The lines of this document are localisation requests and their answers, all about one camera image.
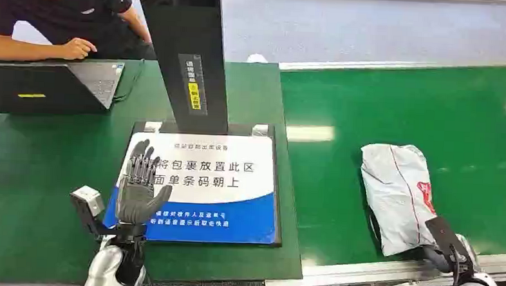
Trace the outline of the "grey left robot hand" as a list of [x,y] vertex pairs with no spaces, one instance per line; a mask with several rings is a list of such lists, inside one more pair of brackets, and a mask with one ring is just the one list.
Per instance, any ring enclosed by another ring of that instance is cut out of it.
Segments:
[[153,158],[153,152],[150,140],[141,140],[123,166],[115,206],[121,224],[145,224],[170,199],[173,187],[169,184],[155,193],[156,169],[161,159]]

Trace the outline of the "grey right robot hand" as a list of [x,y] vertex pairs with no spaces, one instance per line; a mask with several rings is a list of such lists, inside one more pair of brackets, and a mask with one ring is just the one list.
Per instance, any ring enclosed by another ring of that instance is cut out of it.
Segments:
[[[462,234],[456,233],[457,238],[460,240],[462,245],[466,248],[471,262],[473,264],[473,268],[475,272],[482,272],[482,268],[478,261],[478,256],[472,248],[469,240]],[[440,272],[442,273],[451,273],[453,271],[452,266],[448,263],[445,256],[435,245],[423,245],[422,250],[424,253],[424,258],[429,260]]]

